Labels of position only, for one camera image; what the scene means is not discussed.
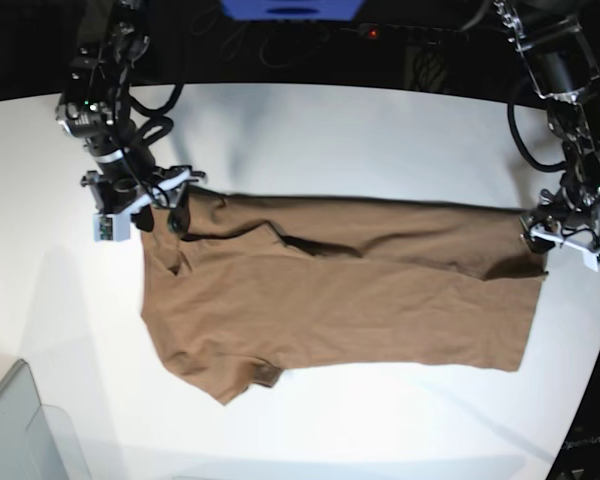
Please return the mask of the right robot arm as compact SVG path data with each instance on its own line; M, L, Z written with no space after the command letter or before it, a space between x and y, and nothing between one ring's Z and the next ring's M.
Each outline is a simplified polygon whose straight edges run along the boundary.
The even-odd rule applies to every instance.
M80 180L95 203L97 241L125 241L132 228L152 231L156 210L166 212L170 232L185 236L190 188L206 178L190 166L162 168L150 151L173 130L168 115L182 94L186 73L179 72L162 106L143 105L130 87L136 63L149 46L147 2L114 2L102 39L79 47L55 109L57 123L82 141L97 165Z

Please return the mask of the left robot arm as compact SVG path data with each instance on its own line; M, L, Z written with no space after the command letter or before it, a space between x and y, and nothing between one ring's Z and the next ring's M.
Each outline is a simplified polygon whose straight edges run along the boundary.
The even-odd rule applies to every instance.
M538 204L520 220L529 249L545 254L557 245L574 246L587 234L586 252L600 254L600 69L585 37L582 1L497 1L494 8L509 32L528 75L507 103L510 133L527 163L543 173L560 173L556 192L544 190ZM530 86L546 105L551 133L564 158L538 162L519 133L515 105Z

